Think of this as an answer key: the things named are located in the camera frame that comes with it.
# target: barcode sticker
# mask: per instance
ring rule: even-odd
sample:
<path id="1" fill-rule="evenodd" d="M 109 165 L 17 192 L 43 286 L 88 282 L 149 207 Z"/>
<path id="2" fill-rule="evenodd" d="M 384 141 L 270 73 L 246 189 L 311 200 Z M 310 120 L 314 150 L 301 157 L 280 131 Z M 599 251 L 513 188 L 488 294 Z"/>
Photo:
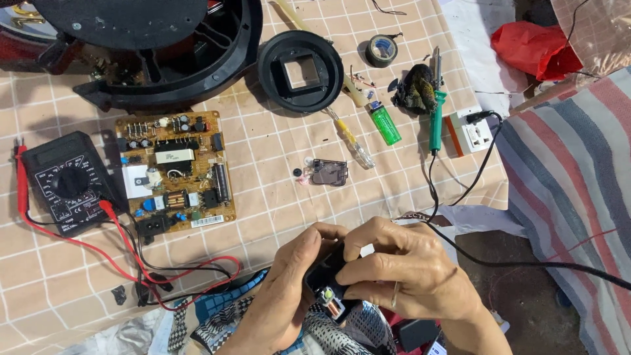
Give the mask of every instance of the barcode sticker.
<path id="1" fill-rule="evenodd" d="M 214 217 L 202 218 L 202 219 L 199 219 L 199 220 L 192 220 L 191 221 L 191 228 L 209 226 L 211 224 L 222 223 L 222 222 L 223 222 L 223 216 L 222 215 L 216 215 Z"/>

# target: circuit board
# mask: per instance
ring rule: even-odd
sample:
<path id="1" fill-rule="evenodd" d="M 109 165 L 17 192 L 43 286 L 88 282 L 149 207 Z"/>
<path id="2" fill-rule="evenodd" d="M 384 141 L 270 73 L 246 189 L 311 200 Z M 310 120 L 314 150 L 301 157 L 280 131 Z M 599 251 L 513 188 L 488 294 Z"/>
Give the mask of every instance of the circuit board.
<path id="1" fill-rule="evenodd" d="M 115 128 L 138 236 L 237 218 L 219 112 L 132 117 Z"/>

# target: screwdriver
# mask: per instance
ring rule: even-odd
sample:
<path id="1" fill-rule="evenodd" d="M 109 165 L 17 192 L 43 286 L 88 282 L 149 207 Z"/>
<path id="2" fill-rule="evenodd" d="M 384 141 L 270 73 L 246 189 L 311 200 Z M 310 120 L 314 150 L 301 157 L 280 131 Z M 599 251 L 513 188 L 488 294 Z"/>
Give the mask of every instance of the screwdriver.
<path id="1" fill-rule="evenodd" d="M 340 130 L 342 131 L 342 133 L 344 133 L 344 136 L 346 137 L 346 139 L 348 139 L 348 141 L 351 143 L 351 146 L 353 147 L 353 149 L 355 149 L 357 155 L 359 156 L 359 158 L 362 160 L 362 162 L 364 163 L 364 165 L 368 168 L 368 169 L 372 169 L 375 167 L 375 162 L 372 160 L 372 158 L 368 155 L 368 153 L 363 149 L 362 145 L 359 144 L 359 142 L 357 141 L 357 139 L 355 138 L 355 136 L 353 136 L 353 133 L 351 133 L 351 130 L 348 129 L 348 127 L 346 126 L 346 124 L 344 123 L 344 121 L 342 121 L 338 114 L 335 113 L 335 111 L 333 111 L 331 109 L 331 107 L 327 107 L 326 110 L 328 111 L 328 113 L 331 115 L 331 117 L 333 117 L 333 119 L 335 120 L 335 122 L 338 124 Z"/>
<path id="2" fill-rule="evenodd" d="M 442 135 L 442 104 L 445 103 L 446 92 L 440 91 L 442 86 L 442 74 L 440 72 L 440 49 L 436 47 L 434 56 L 434 78 L 432 83 L 434 97 L 438 106 L 430 116 L 430 151 L 432 156 L 436 156 L 440 150 L 440 136 Z"/>

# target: plastic bag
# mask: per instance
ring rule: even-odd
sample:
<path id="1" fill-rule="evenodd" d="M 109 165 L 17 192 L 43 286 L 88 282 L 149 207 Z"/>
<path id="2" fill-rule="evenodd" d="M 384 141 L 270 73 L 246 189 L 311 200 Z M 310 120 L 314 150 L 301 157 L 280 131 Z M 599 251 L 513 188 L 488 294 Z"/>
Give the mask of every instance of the plastic bag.
<path id="1" fill-rule="evenodd" d="M 558 25 L 541 27 L 526 21 L 502 25 L 491 35 L 497 55 L 537 80 L 562 80 L 567 73 L 583 68 Z"/>

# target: power socket connector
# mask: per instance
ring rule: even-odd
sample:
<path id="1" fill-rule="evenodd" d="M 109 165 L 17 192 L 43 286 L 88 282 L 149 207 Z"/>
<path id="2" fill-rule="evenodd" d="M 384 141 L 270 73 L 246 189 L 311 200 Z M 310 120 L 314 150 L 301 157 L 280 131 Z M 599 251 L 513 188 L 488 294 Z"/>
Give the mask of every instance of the power socket connector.
<path id="1" fill-rule="evenodd" d="M 479 106 L 461 110 L 451 114 L 446 120 L 459 157 L 486 150 L 491 146 L 493 135 L 487 121 L 482 119 L 473 124 L 467 122 L 467 116 L 480 111 Z"/>

